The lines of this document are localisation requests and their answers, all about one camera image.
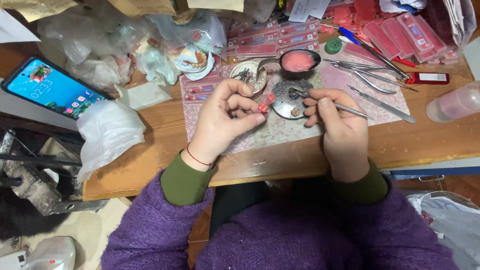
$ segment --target plastic bottle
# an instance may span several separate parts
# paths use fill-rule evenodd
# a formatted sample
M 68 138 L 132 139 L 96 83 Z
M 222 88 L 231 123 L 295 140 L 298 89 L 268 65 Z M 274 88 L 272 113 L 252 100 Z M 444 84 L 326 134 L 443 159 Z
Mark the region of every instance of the plastic bottle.
M 437 123 L 450 122 L 480 112 L 480 81 L 471 82 L 432 100 L 427 105 L 426 112 Z

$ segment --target wooden table edge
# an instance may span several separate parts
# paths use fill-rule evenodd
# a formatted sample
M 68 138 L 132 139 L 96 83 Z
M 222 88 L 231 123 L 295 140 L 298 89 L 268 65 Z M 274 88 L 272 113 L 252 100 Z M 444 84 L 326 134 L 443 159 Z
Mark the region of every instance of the wooden table edge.
M 451 156 L 445 156 L 445 157 L 424 158 L 424 159 L 416 159 L 416 160 L 399 160 L 399 161 L 392 161 L 392 162 L 383 162 L 383 163 L 378 163 L 377 167 L 380 170 L 385 170 L 385 169 L 393 169 L 393 168 L 401 168 L 401 167 L 428 165 L 428 164 L 432 164 L 434 162 L 440 162 L 440 161 L 461 160 L 461 159 L 477 158 L 477 157 L 480 157 L 480 153 L 451 155 Z M 326 171 L 315 172 L 314 170 L 307 170 L 302 172 L 271 174 L 271 175 L 264 175 L 264 176 L 254 176 L 254 177 L 247 177 L 247 178 L 215 181 L 215 182 L 210 182 L 208 186 L 212 187 L 212 186 L 221 186 L 221 185 L 229 185 L 229 184 L 242 184 L 242 183 L 251 183 L 251 182 L 268 181 L 268 180 L 288 179 L 288 178 L 315 177 L 319 175 L 324 175 L 325 173 Z M 98 195 L 92 195 L 92 196 L 83 196 L 83 201 L 137 196 L 139 193 L 140 193 L 140 190 L 136 189 L 136 190 L 122 191 L 122 192 L 98 194 Z

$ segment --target smartphone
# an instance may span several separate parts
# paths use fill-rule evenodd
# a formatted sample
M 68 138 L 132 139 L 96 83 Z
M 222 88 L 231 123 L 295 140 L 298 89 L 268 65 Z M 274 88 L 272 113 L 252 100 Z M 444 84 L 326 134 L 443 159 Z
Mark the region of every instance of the smartphone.
M 0 87 L 7 93 L 74 120 L 78 120 L 93 103 L 113 99 L 40 56 L 26 59 L 2 81 Z

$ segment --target pink dental wax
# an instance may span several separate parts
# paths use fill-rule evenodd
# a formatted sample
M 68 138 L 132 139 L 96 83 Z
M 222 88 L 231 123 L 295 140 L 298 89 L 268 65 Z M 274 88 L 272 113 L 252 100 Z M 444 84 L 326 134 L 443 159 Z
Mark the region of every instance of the pink dental wax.
M 302 72 L 309 70 L 315 65 L 313 56 L 305 51 L 288 51 L 282 57 L 282 67 L 290 72 Z

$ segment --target phone screen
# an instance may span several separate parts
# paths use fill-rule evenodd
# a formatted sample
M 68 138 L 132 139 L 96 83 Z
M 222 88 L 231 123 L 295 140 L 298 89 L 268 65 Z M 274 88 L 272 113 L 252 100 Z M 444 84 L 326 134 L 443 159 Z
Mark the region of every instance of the phone screen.
M 7 89 L 75 119 L 90 105 L 105 99 L 37 59 L 18 73 Z

